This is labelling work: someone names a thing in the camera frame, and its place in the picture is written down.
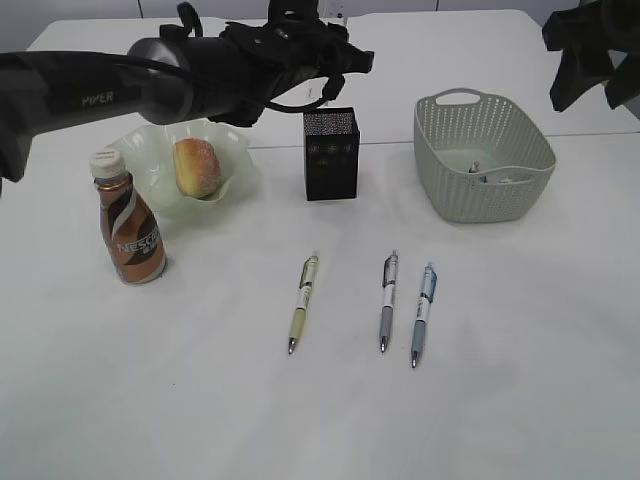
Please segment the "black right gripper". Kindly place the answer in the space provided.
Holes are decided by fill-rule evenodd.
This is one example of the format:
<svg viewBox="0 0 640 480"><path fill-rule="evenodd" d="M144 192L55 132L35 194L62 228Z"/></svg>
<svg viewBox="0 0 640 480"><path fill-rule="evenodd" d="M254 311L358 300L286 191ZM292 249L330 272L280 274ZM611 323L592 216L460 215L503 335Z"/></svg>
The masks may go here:
<svg viewBox="0 0 640 480"><path fill-rule="evenodd" d="M611 109L639 96L638 1L581 1L554 11L542 27L542 38L549 52L561 53L550 89L556 112L602 82Z"/></svg>

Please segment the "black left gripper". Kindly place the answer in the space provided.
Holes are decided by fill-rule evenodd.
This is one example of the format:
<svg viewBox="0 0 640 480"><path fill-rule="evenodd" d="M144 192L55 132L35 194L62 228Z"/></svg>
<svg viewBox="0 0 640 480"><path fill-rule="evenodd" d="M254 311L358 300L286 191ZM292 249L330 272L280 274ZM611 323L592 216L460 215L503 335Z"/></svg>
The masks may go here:
<svg viewBox="0 0 640 480"><path fill-rule="evenodd" d="M316 1L271 1L265 24L229 22L220 37L238 47L248 61L250 91L264 100L314 78L332 82L333 100L346 74L367 74L373 67L374 53L350 44L344 26L321 21Z"/></svg>

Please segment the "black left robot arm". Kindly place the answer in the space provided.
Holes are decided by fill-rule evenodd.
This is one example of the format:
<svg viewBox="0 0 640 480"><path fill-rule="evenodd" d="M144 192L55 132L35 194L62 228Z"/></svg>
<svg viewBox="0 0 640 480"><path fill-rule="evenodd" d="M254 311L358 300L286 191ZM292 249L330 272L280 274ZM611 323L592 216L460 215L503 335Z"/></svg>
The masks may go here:
<svg viewBox="0 0 640 480"><path fill-rule="evenodd" d="M203 32L188 2L179 22L124 54L8 52L1 57L1 177L18 182L33 139L43 133L137 113L155 125L207 119L253 126L265 110L290 113L279 97L321 78L322 102L374 55L352 45L346 27L322 21L314 1L273 1L266 22L229 22Z"/></svg>

